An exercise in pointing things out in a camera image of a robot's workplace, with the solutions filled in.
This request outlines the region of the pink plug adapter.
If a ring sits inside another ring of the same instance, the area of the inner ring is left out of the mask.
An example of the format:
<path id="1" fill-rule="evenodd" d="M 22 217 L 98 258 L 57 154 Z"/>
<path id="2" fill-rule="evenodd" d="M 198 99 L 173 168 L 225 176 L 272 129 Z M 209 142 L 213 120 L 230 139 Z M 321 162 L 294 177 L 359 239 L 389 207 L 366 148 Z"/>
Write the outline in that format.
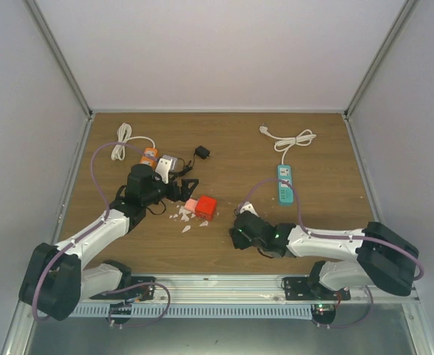
<path id="1" fill-rule="evenodd" d="M 197 204 L 198 204 L 197 200 L 189 198 L 184 205 L 184 209 L 188 212 L 195 213 Z"/>

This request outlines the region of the red cube socket adapter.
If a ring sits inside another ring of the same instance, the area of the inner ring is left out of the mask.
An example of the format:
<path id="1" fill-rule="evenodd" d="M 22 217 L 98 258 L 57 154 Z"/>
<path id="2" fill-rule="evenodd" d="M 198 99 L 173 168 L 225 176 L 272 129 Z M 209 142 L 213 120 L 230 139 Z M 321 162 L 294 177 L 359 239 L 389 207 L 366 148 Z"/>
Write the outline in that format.
<path id="1" fill-rule="evenodd" d="M 216 209 L 217 209 L 217 200 L 212 197 L 202 195 L 197 200 L 197 205 L 194 208 L 194 213 L 196 214 L 197 217 L 203 218 L 204 220 L 207 221 L 212 221 Z"/>

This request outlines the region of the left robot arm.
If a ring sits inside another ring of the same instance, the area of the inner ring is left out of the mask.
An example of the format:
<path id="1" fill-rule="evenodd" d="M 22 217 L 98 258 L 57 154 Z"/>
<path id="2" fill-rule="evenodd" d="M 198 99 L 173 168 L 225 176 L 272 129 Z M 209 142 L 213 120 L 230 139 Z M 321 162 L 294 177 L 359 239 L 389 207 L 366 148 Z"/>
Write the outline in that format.
<path id="1" fill-rule="evenodd" d="M 109 244 L 130 233 L 164 200 L 186 202 L 198 186 L 197 179 L 176 181 L 146 164 L 131 168 L 127 183 L 104 213 L 72 237 L 50 245 L 42 243 L 32 253 L 19 289 L 20 301 L 55 320 L 66 319 L 79 302 L 99 294 L 129 299 L 131 269 L 114 260 L 88 268 L 89 262 Z"/>

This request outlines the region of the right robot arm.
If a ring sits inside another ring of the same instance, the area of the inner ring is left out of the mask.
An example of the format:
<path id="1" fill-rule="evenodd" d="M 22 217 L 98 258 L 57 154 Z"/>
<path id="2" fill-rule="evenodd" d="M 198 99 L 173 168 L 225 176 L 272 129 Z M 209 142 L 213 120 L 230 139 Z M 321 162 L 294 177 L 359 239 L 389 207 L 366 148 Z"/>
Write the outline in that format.
<path id="1" fill-rule="evenodd" d="M 400 297 L 411 293 L 418 249 L 379 222 L 363 229 L 330 231 L 294 223 L 272 226 L 256 214 L 237 215 L 229 235 L 236 249 L 259 249 L 269 257 L 320 257 L 308 293 L 323 300 L 345 287 L 374 285 Z"/>

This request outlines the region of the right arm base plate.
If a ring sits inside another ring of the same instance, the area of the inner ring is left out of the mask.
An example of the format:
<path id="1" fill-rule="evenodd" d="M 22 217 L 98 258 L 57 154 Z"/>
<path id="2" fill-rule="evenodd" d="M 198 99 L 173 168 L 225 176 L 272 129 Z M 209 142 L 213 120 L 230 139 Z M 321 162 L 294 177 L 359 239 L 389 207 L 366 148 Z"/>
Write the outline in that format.
<path id="1" fill-rule="evenodd" d="M 336 301 L 339 297 L 341 297 L 341 300 L 351 299 L 349 291 L 343 288 L 332 291 L 323 286 L 318 277 L 283 277 L 280 285 L 285 292 L 286 300 Z"/>

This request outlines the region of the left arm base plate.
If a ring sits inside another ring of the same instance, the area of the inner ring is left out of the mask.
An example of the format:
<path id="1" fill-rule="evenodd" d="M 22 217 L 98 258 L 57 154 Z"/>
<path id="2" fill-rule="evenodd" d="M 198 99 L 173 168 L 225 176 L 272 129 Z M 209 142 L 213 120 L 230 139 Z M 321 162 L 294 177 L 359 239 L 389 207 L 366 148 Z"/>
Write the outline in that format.
<path id="1" fill-rule="evenodd" d="M 141 283 L 153 283 L 156 279 L 154 277 L 137 277 L 131 276 L 129 281 L 121 281 L 118 289 L 122 289 L 125 287 L 129 287 L 131 285 L 141 284 Z M 134 302 L 145 301 L 145 300 L 153 300 L 154 299 L 155 289 L 153 285 L 142 285 L 140 287 L 136 287 L 130 289 L 128 291 L 122 291 L 116 294 L 97 294 L 95 296 L 90 297 L 91 300 L 125 300 Z"/>

